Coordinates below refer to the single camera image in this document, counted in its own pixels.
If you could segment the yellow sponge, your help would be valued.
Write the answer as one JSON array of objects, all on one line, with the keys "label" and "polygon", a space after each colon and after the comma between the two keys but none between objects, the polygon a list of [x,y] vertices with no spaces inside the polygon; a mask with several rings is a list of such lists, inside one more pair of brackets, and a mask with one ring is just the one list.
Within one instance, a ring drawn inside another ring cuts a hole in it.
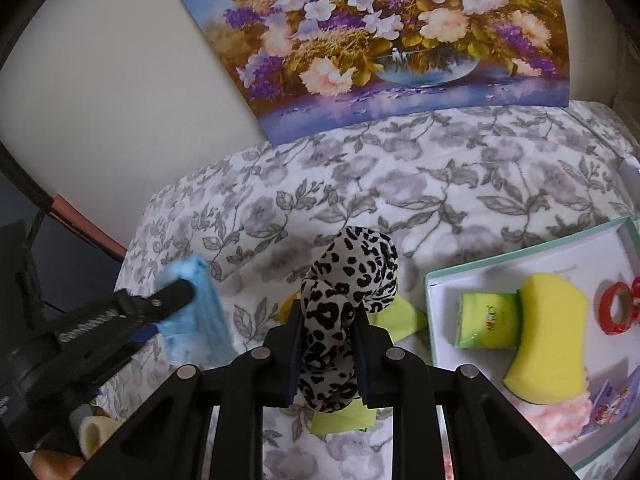
[{"label": "yellow sponge", "polygon": [[518,296],[520,344],[503,385],[531,404],[558,404],[584,394],[587,296],[566,278],[551,273],[532,274]]}]

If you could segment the light blue cloth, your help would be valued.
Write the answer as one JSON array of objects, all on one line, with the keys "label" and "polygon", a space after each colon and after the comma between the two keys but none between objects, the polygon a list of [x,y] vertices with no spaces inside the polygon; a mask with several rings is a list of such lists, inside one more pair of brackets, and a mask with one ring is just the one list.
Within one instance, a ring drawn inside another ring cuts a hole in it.
[{"label": "light blue cloth", "polygon": [[193,364],[201,370],[210,370],[229,364],[238,354],[210,277],[209,263],[198,255],[176,260],[157,274],[155,289],[159,292],[177,280],[189,282],[194,287],[194,297],[156,324],[169,365],[177,368]]}]

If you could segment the lime green cloth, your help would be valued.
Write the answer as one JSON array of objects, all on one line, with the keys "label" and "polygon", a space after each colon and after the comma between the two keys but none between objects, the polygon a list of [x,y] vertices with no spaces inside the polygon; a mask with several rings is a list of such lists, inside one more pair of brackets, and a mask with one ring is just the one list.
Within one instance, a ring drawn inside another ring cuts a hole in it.
[{"label": "lime green cloth", "polygon": [[[368,315],[371,325],[385,328],[393,342],[398,342],[424,330],[427,324],[423,312],[416,310],[407,300],[397,295],[392,304],[381,313]],[[367,408],[360,399],[334,413],[315,412],[310,433],[321,437],[354,430],[368,430],[376,421],[376,411]]]}]

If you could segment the leopard print cloth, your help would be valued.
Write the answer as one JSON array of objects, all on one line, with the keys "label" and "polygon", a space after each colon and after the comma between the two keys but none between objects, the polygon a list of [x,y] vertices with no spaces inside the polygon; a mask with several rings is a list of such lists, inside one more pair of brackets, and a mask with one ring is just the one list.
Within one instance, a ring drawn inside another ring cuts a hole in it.
[{"label": "leopard print cloth", "polygon": [[298,388],[320,413],[347,408],[358,394],[350,329],[356,314],[380,313],[398,291],[398,255],[385,234],[346,226],[300,284],[306,350]]}]

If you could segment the pink fluffy cloth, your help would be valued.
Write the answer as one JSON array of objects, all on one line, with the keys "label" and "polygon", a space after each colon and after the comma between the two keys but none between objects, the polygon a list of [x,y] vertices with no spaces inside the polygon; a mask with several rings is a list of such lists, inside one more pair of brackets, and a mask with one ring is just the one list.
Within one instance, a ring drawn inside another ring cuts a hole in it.
[{"label": "pink fluffy cloth", "polygon": [[576,440],[590,419],[592,401],[588,393],[558,404],[521,402],[518,410],[551,445]]}]

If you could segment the green tissue pack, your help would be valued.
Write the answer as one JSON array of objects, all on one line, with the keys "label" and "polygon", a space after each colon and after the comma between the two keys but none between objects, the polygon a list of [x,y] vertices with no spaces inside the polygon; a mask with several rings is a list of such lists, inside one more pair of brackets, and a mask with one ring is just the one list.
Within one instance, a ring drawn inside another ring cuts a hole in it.
[{"label": "green tissue pack", "polygon": [[464,292],[460,296],[457,348],[515,349],[521,327],[518,294]]}]

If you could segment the colourful sticker card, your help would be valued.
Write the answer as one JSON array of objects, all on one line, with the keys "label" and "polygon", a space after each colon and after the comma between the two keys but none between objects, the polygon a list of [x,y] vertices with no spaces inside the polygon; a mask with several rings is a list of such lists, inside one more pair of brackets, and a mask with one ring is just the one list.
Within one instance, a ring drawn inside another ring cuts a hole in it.
[{"label": "colourful sticker card", "polygon": [[639,399],[639,367],[620,384],[607,380],[592,398],[592,410],[582,434],[590,434],[627,418]]}]

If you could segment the teal rimmed white box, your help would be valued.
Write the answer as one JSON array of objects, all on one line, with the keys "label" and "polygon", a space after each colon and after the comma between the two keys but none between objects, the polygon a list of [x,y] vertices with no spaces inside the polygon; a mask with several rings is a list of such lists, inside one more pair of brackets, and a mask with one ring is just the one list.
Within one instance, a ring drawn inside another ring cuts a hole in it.
[{"label": "teal rimmed white box", "polygon": [[639,437],[639,325],[622,324],[639,232],[619,218],[424,278],[436,366],[473,365],[578,474],[620,469]]}]

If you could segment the red tape roll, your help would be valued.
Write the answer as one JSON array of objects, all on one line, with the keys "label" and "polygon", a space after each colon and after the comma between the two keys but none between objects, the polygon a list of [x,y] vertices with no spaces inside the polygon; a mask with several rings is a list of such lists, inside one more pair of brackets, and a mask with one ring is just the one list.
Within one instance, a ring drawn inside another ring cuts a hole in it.
[{"label": "red tape roll", "polygon": [[598,321],[603,333],[616,336],[639,324],[640,278],[631,284],[616,282],[602,295]]}]

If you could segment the grey floral blanket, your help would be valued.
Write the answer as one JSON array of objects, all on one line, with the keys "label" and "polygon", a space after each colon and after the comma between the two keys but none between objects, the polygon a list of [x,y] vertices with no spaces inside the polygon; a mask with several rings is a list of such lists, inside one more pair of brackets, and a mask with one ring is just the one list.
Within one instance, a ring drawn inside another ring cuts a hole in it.
[{"label": "grey floral blanket", "polygon": [[471,107],[263,143],[153,195],[117,286],[140,296],[204,258],[233,348],[253,349],[344,226],[387,234],[401,295],[428,272],[533,246],[636,211],[620,165],[639,143],[605,105]]}]

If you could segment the floral flower painting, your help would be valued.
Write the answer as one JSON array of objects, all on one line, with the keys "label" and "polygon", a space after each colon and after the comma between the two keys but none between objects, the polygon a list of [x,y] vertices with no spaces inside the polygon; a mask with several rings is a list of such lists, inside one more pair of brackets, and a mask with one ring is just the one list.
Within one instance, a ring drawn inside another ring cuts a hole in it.
[{"label": "floral flower painting", "polygon": [[275,144],[390,116],[564,106],[561,0],[180,0]]}]

